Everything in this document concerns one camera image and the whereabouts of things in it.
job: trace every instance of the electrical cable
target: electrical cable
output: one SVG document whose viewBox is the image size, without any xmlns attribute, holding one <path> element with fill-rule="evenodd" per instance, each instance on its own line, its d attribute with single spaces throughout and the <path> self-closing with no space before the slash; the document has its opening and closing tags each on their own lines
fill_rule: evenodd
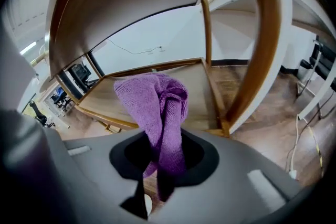
<svg viewBox="0 0 336 224">
<path fill-rule="evenodd" d="M 307 122 L 306 119 L 303 118 L 303 119 L 305 120 L 305 122 L 306 122 L 306 125 L 303 127 L 303 129 L 302 129 L 302 131 L 300 132 L 300 134 L 298 134 L 299 132 L 298 132 L 298 126 L 297 126 L 297 123 L 298 123 L 298 115 L 297 115 L 297 118 L 296 118 L 297 139 L 296 139 L 296 141 L 295 141 L 294 147 L 287 153 L 287 157 L 286 157 L 286 165 L 285 165 L 285 170 L 286 170 L 286 171 L 287 171 L 287 164 L 288 164 L 288 157 L 289 157 L 289 154 L 291 153 L 291 151 L 293 151 L 293 154 L 295 153 L 296 146 L 297 146 L 297 144 L 298 144 L 298 142 L 299 142 L 299 140 L 300 140 L 300 138 L 301 138 L 302 133 L 304 132 L 304 130 L 305 130 L 307 127 L 310 128 L 309 124 L 310 124 L 310 123 L 312 122 L 312 120 L 316 117 L 316 115 L 320 112 L 320 110 L 322 109 L 322 107 L 324 107 L 324 105 L 325 105 L 325 104 L 332 98 L 333 94 L 334 94 L 334 91 L 332 91 L 332 94 L 331 94 L 330 97 L 326 100 L 326 102 L 324 102 L 323 105 L 320 106 L 320 107 L 318 108 L 317 112 L 314 114 L 314 116 L 310 119 L 309 122 Z M 320 152 L 319 149 L 318 149 L 318 153 L 319 153 L 319 156 L 320 156 L 320 165 L 321 165 L 322 172 L 323 172 L 322 156 L 321 156 L 321 152 Z M 292 170 L 292 159 L 293 159 L 293 154 L 292 154 L 292 158 L 291 158 L 291 167 L 290 167 L 290 170 Z"/>
<path fill-rule="evenodd" d="M 315 147 L 316 147 L 316 150 L 317 150 L 317 154 L 320 157 L 321 177 L 323 177 L 323 174 L 324 174 L 324 171 L 323 171 L 323 161 L 322 161 L 322 154 L 321 154 L 321 151 L 320 151 L 320 147 L 319 147 L 319 144 L 317 143 L 317 140 L 316 140 L 316 137 L 314 135 L 314 132 L 313 132 L 313 130 L 311 129 L 311 127 L 309 125 L 308 125 L 308 129 L 310 131 L 311 137 L 314 139 Z"/>
<path fill-rule="evenodd" d="M 41 47 L 40 47 L 40 50 L 38 51 L 38 55 L 41 54 L 41 49 L 44 48 L 44 52 L 46 52 L 46 45 L 43 44 Z"/>
<path fill-rule="evenodd" d="M 315 61 L 315 65 L 313 66 L 313 68 L 311 70 L 311 73 L 310 73 L 310 76 L 309 76 L 309 78 L 306 82 L 306 85 L 304 85 L 302 91 L 298 93 L 297 97 L 301 96 L 302 93 L 304 92 L 304 90 L 306 89 L 306 87 L 308 86 L 308 83 L 310 82 L 310 80 L 311 80 L 311 78 L 312 78 L 312 76 L 315 72 L 315 68 L 317 67 L 317 65 L 320 61 L 321 55 L 322 55 L 322 48 L 323 48 L 322 43 L 318 42 L 317 40 L 314 40 L 314 42 L 317 42 L 318 43 L 317 45 L 319 46 L 319 52 L 318 52 L 318 55 L 317 55 L 317 58 L 316 58 L 316 61 Z"/>
<path fill-rule="evenodd" d="M 162 48 L 162 46 L 158 46 L 158 47 L 155 47 L 155 48 L 152 49 L 152 50 L 142 51 L 142 52 L 138 52 L 138 53 L 135 54 L 135 53 L 133 53 L 133 52 L 131 52 L 131 51 L 129 51 L 129 50 L 126 50 L 126 49 L 124 49 L 124 48 L 118 46 L 118 45 L 115 44 L 112 40 L 109 40 L 109 39 L 107 39 L 107 40 L 110 41 L 113 45 L 117 46 L 118 48 L 120 48 L 120 49 L 122 49 L 122 50 L 125 50 L 125 51 L 127 51 L 127 52 L 129 52 L 130 54 L 133 54 L 133 55 L 137 55 L 137 54 L 145 54 L 146 52 L 152 52 L 152 51 L 155 50 L 155 49 Z"/>
</svg>

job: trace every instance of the gray plastic surface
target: gray plastic surface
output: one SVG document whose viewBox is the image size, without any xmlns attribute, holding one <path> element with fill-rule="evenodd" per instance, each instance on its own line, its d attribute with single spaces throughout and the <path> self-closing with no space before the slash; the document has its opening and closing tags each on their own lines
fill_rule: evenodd
<svg viewBox="0 0 336 224">
<path fill-rule="evenodd" d="M 90 182 L 69 156 L 55 130 L 45 129 L 45 132 L 52 158 L 71 204 L 68 209 L 73 211 L 77 223 L 148 223 L 120 208 L 112 197 Z M 110 187 L 120 188 L 113 180 Z"/>
<path fill-rule="evenodd" d="M 72 156 L 72 159 L 83 174 L 117 205 L 134 195 L 138 182 L 122 178 L 110 163 L 109 154 L 116 144 L 138 133 L 139 130 L 132 130 L 127 133 L 64 141 L 68 150 L 82 146 L 91 148 L 88 152 Z"/>
<path fill-rule="evenodd" d="M 249 146 L 202 131 L 187 131 L 212 143 L 219 153 L 217 170 L 198 186 L 176 188 L 163 206 L 149 217 L 156 223 L 249 223 L 269 214 L 247 174 L 259 169 L 291 199 L 299 184 L 276 164 Z"/>
</svg>

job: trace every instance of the metal stand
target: metal stand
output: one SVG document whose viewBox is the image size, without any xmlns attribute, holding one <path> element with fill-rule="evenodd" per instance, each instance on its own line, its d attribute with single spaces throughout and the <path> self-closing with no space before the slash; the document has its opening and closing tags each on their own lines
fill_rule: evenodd
<svg viewBox="0 0 336 224">
<path fill-rule="evenodd" d="M 303 88 L 303 90 L 301 91 L 301 94 L 303 93 L 304 90 L 307 90 L 313 97 L 315 97 L 315 93 L 313 93 L 309 88 L 307 88 L 307 84 L 304 85 L 302 82 L 299 81 L 297 83 L 297 93 L 300 92 L 299 87 Z M 317 103 L 316 107 L 319 110 L 319 120 L 322 120 L 328 117 L 335 110 L 336 104 L 332 107 L 332 109 L 326 115 L 322 115 L 320 103 Z"/>
<path fill-rule="evenodd" d="M 68 78 L 67 74 L 62 70 L 59 74 L 60 79 L 64 83 L 64 85 L 69 89 L 70 93 L 73 94 L 73 96 L 79 100 L 83 97 L 83 95 L 77 90 L 75 85 L 71 82 L 71 80 Z"/>
<path fill-rule="evenodd" d="M 315 65 L 314 65 L 313 69 L 311 70 L 311 74 L 310 74 L 310 76 L 309 76 L 309 78 L 308 78 L 308 80 L 307 80 L 307 82 L 306 82 L 306 85 L 303 86 L 303 89 L 302 89 L 301 92 L 299 91 L 299 87 L 298 87 L 297 97 L 301 96 L 302 93 L 303 93 L 303 91 L 307 88 L 307 85 L 308 85 L 308 83 L 310 82 L 310 80 L 311 80 L 311 78 L 312 78 L 312 76 L 313 76 L 313 74 L 314 74 L 314 72 L 315 72 L 316 66 L 318 65 L 318 63 L 319 63 L 319 61 L 320 61 L 321 54 L 322 54 L 322 47 L 323 47 L 323 45 L 322 45 L 321 43 L 318 42 L 318 46 L 319 46 L 319 54 L 317 55 Z"/>
</svg>

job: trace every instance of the power cord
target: power cord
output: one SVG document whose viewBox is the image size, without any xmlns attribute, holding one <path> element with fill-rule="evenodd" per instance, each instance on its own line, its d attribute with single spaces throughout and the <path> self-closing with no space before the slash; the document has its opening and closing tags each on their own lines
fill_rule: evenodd
<svg viewBox="0 0 336 224">
<path fill-rule="evenodd" d="M 296 151 L 296 147 L 297 147 L 297 144 L 301 138 L 301 135 L 302 133 L 304 132 L 304 130 L 308 127 L 309 128 L 309 131 L 310 131 L 310 134 L 311 136 L 313 137 L 314 139 L 314 142 L 315 142 L 315 145 L 316 145 L 316 149 L 317 149 L 317 152 L 319 154 L 319 157 L 320 157 L 320 166 L 321 166 L 321 170 L 322 170 L 322 175 L 323 175 L 323 164 L 322 164 L 322 155 L 321 155 L 321 151 L 320 151 L 320 148 L 319 148 L 319 145 L 317 143 L 317 140 L 314 136 L 314 133 L 312 131 L 312 129 L 310 128 L 309 124 L 312 122 L 312 120 L 316 117 L 316 115 L 320 112 L 320 110 L 322 109 L 322 107 L 324 107 L 324 105 L 332 98 L 334 94 L 334 91 L 332 92 L 331 96 L 326 100 L 326 102 L 323 103 L 323 105 L 321 107 L 318 108 L 317 112 L 315 113 L 315 115 L 311 118 L 311 120 L 309 122 L 307 122 L 307 120 L 305 118 L 303 118 L 303 120 L 306 122 L 306 125 L 303 127 L 302 131 L 300 132 L 299 134 L 299 130 L 298 130 L 298 119 L 299 119 L 299 115 L 296 115 L 296 134 L 297 134 L 297 137 L 296 137 L 296 140 L 295 140 L 295 144 L 294 144 L 294 147 L 288 152 L 287 154 L 287 157 L 286 157 L 286 165 L 285 165 L 285 170 L 287 170 L 287 164 L 288 164 L 288 157 L 289 157 L 289 154 L 291 153 L 291 151 L 293 151 L 293 154 L 291 156 L 291 162 L 290 162 L 290 172 L 291 171 L 294 171 L 293 169 L 293 159 L 294 159 L 294 155 L 295 155 L 295 151 Z"/>
<path fill-rule="evenodd" d="M 322 48 L 323 48 L 323 46 L 322 46 L 322 44 L 320 44 L 319 42 L 318 42 L 317 45 L 319 46 L 319 53 L 318 53 L 318 55 L 317 55 L 315 65 L 313 66 L 313 68 L 312 68 L 312 70 L 311 70 L 311 73 L 310 73 L 310 76 L 309 76 L 309 78 L 308 78 L 308 80 L 307 80 L 307 82 L 306 82 L 306 85 L 304 85 L 302 91 L 298 93 L 297 97 L 299 97 L 299 96 L 301 96 L 301 95 L 303 94 L 304 90 L 305 90 L 306 87 L 308 86 L 308 83 L 310 82 L 310 79 L 312 78 L 312 76 L 313 76 L 313 74 L 314 74 L 314 71 L 315 71 L 316 66 L 318 65 L 318 63 L 319 63 L 319 61 L 320 61 L 320 58 L 321 58 L 321 55 L 322 55 Z"/>
<path fill-rule="evenodd" d="M 131 51 L 129 51 L 129 50 L 126 50 L 126 49 L 124 49 L 124 48 L 122 48 L 122 47 L 120 47 L 120 46 L 118 46 L 117 44 L 115 44 L 112 40 L 109 40 L 109 39 L 107 39 L 108 41 L 110 41 L 113 45 L 115 45 L 116 47 L 118 47 L 118 48 L 120 48 L 120 49 L 122 49 L 122 50 L 125 50 L 125 51 L 127 51 L 127 52 L 129 52 L 130 54 L 133 54 L 133 55 L 137 55 L 137 54 L 145 54 L 146 52 L 152 52 L 153 50 L 155 50 L 155 49 L 159 49 L 159 48 L 162 48 L 162 46 L 158 46 L 158 47 L 155 47 L 154 49 L 152 49 L 152 50 L 148 50 L 148 51 L 142 51 L 142 52 L 138 52 L 138 53 L 133 53 L 133 52 L 131 52 Z"/>
</svg>

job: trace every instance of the wooden floor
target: wooden floor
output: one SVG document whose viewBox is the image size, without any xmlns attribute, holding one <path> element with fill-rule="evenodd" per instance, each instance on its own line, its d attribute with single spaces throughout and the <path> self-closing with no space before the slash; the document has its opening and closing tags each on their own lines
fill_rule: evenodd
<svg viewBox="0 0 336 224">
<path fill-rule="evenodd" d="M 212 75 L 222 93 L 225 107 L 232 103 L 239 85 L 246 72 L 245 66 L 213 67 Z M 232 135 L 265 157 L 285 169 L 288 152 L 293 148 L 296 139 L 296 115 L 309 103 L 312 96 L 305 92 L 296 98 L 296 81 L 293 75 L 279 74 L 270 91 L 249 119 Z M 323 83 L 317 78 L 309 85 L 317 92 Z M 331 95 L 332 90 L 325 95 L 321 104 Z M 325 105 L 322 112 L 328 111 L 336 103 L 336 94 Z M 309 121 L 317 110 L 312 111 L 306 119 Z M 323 163 L 328 165 L 332 149 L 336 145 L 336 112 L 328 118 L 318 121 L 318 117 L 310 124 L 319 143 Z M 62 139 L 108 135 L 99 123 L 74 110 L 70 114 L 71 128 L 61 133 Z M 299 122 L 299 131 L 305 122 Z M 298 143 L 294 168 L 298 171 L 298 180 L 302 185 L 310 185 L 321 176 L 319 158 L 313 138 L 308 128 L 303 132 Z M 153 211 L 159 210 L 164 203 L 156 195 L 156 175 L 144 179 L 145 192 L 152 198 Z"/>
</svg>

